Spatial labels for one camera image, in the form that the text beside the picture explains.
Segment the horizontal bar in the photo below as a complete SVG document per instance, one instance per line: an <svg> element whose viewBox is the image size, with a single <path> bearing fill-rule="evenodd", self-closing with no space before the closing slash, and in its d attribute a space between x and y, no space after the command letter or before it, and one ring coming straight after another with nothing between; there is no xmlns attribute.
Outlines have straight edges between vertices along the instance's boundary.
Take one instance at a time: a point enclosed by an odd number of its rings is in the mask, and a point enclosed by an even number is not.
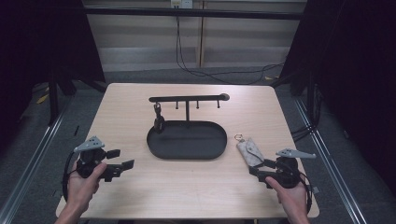
<svg viewBox="0 0 396 224"><path fill-rule="evenodd" d="M159 102L181 102L181 101L228 101L230 96L226 93L220 95L196 95L196 96L159 96L150 97L148 100L152 103Z"/></svg>
<svg viewBox="0 0 396 224"><path fill-rule="evenodd" d="M172 17L212 17L299 21L303 13L235 11L190 8L158 7L40 7L45 13L82 13L93 15L136 15L136 16L172 16Z"/></svg>

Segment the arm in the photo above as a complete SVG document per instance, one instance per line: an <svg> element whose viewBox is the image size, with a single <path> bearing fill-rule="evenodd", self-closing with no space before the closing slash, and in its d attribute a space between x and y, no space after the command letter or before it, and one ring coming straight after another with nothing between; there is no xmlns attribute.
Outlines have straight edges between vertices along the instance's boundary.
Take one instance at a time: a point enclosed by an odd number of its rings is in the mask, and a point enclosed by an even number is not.
<svg viewBox="0 0 396 224"><path fill-rule="evenodd" d="M266 177L265 181L276 191L291 224L309 223L306 214L306 191L302 183L293 189L284 189L270 176Z"/></svg>
<svg viewBox="0 0 396 224"><path fill-rule="evenodd" d="M88 178L82 178L77 172L69 176L68 200L55 224L77 223L79 217L88 209L92 195L99 189L99 176L105 171L106 164L100 163Z"/></svg>

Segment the gray carpet floor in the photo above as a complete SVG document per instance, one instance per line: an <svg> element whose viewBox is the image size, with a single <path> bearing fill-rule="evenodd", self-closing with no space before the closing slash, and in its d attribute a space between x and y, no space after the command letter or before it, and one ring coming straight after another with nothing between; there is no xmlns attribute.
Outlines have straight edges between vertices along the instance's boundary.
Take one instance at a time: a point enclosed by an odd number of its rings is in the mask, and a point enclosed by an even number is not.
<svg viewBox="0 0 396 224"><path fill-rule="evenodd" d="M196 83L196 84L248 84L268 85L280 74L281 67L261 73L246 74L246 71L260 68L207 68L200 71L222 73L236 71L229 75L213 77L193 76L181 69L106 73L107 84L113 82L135 83ZM93 118L104 96L89 86L76 82L78 91L71 97L70 105L65 106L68 97L60 95L60 108L66 108L64 119L58 132L52 139L49 149L39 164L29 189L19 204L12 223L53 223L56 220L55 209L62 191L61 180L65 160L70 151L82 143L93 122ZM47 100L37 105L35 101L42 94L42 87L37 87L32 103L22 116L18 131L7 146L7 151L0 158L0 204L7 201L8 195L15 188L24 168L33 157L43 134L48 128L50 105ZM305 95L290 95L289 85L276 88L276 94L291 131L304 127L297 110L295 100L305 99ZM377 173L362 158L356 145L345 138L344 129L335 115L322 107L318 130L326 143L340 173L356 198L367 223L393 223L396 220L396 200L382 182ZM296 143L297 149L316 153L317 148L310 135ZM320 190L316 194L320 214L312 218L312 223L353 223L344 201L323 161L303 160L306 174L312 184ZM278 223L278 219L264 219L260 223ZM116 220L91 220L90 223L117 223Z"/></svg>

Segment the oval tray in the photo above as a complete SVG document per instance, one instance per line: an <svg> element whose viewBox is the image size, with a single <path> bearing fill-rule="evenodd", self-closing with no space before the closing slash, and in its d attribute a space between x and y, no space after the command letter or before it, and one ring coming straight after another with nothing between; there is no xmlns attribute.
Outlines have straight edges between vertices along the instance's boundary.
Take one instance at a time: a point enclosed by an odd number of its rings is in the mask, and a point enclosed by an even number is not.
<svg viewBox="0 0 396 224"><path fill-rule="evenodd" d="M213 160L227 146L227 133L210 121L167 120L162 133L147 136L151 153L165 160Z"/></svg>

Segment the wooden table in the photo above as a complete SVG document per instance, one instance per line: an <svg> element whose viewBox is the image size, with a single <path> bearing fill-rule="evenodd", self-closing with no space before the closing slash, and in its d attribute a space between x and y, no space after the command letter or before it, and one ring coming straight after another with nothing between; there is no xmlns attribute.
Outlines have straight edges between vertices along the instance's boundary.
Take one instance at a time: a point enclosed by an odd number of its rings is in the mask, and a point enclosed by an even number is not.
<svg viewBox="0 0 396 224"><path fill-rule="evenodd" d="M218 95L230 100L191 103L190 119L213 121L227 133L224 153L212 161L166 161L151 154L147 134L153 126L152 96ZM165 120L186 118L185 104L162 103ZM87 138L96 135L104 150L121 149L118 164L135 159L134 168L112 182L101 181L85 218L179 219L285 217L276 193L267 189L236 148L234 136L251 137L264 157L295 148L274 89L259 86L111 84L98 109ZM61 200L57 215L64 207ZM313 200L310 217L318 215Z"/></svg>

